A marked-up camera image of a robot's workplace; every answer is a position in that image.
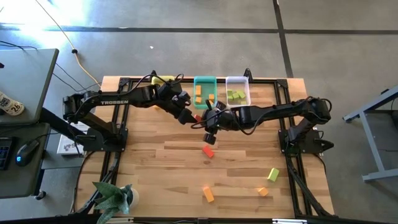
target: computer mouse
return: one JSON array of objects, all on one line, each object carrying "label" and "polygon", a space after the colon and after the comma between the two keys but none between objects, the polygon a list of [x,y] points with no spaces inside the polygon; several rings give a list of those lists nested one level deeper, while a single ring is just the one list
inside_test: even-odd
[{"label": "computer mouse", "polygon": [[21,146],[15,156],[15,163],[21,167],[29,164],[39,144],[39,141],[34,139]]}]

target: concrete floor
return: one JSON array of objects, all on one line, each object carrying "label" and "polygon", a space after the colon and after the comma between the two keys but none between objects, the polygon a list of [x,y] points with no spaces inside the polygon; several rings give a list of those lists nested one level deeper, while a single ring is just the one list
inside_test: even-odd
[{"label": "concrete floor", "polygon": [[[53,25],[34,1],[22,8],[13,2],[2,2],[0,22]],[[40,2],[65,26],[277,28],[272,0]],[[279,4],[285,29],[398,29],[395,0],[279,0]],[[67,34],[98,80],[104,75],[145,75],[153,69],[168,74],[240,75],[246,67],[255,77],[286,77],[278,34]],[[398,84],[396,37],[286,35],[294,77],[305,79],[309,95],[333,102],[332,120],[320,129],[325,130],[325,139],[335,143],[324,160],[335,213],[341,217],[398,223],[398,177],[363,183],[361,175],[376,171],[370,147],[360,121],[345,124],[341,119]],[[58,48],[58,63],[83,86],[93,84],[76,64],[61,32],[40,31],[39,26],[0,30],[0,40]],[[76,86],[59,69],[55,73]],[[53,78],[45,107],[60,116],[61,99],[71,94],[73,90]],[[49,147],[57,147],[57,137],[51,137]],[[397,153],[389,154],[393,161],[398,159]],[[67,214],[76,175],[77,169],[46,171],[42,188],[48,196],[39,202],[31,197],[0,200],[0,220]]]}]

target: gray desk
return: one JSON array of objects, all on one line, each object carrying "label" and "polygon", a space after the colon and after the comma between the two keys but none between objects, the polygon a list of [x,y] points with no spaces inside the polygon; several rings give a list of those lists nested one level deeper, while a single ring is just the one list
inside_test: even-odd
[{"label": "gray desk", "polygon": [[8,170],[0,171],[0,198],[14,198],[14,197],[26,197],[35,194],[40,189],[37,188],[37,183],[40,182],[40,168],[42,165],[42,158],[44,149],[47,143],[46,136],[39,138],[40,146],[35,152],[32,161],[25,167],[19,167],[15,163],[15,156],[18,149],[25,144],[27,141],[40,136],[41,134],[47,134],[50,131],[50,125],[48,124],[31,124],[23,128],[17,129],[15,126],[8,128],[0,128],[0,133],[11,129],[4,133],[2,136],[15,136],[17,137],[12,157],[8,165]]},{"label": "gray desk", "polygon": [[0,116],[0,124],[38,122],[57,61],[58,49],[0,50],[0,91],[24,104],[19,116]]}]

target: green block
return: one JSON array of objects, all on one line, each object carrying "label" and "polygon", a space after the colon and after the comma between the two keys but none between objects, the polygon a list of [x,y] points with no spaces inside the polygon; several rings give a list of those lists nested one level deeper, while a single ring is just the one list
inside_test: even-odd
[{"label": "green block", "polygon": [[239,97],[240,97],[241,99],[245,99],[246,94],[244,94],[243,91],[239,90],[239,91],[237,91],[237,93],[239,94]]},{"label": "green block", "polygon": [[239,99],[239,94],[238,93],[234,93],[234,94],[232,94],[232,97],[234,98],[234,100],[235,99]]},{"label": "green block", "polygon": [[276,178],[278,177],[279,170],[276,168],[272,168],[271,172],[269,172],[268,180],[275,182]]}]

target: red block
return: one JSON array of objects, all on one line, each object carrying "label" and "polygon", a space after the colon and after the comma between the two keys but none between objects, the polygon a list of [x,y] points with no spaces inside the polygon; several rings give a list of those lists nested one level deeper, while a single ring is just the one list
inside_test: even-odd
[{"label": "red block", "polygon": [[203,152],[206,153],[206,155],[207,155],[209,158],[212,158],[212,157],[214,156],[214,152],[210,149],[209,146],[203,147]]},{"label": "red block", "polygon": [[193,117],[194,117],[198,122],[201,121],[201,117],[200,117],[199,115],[195,114]]}]

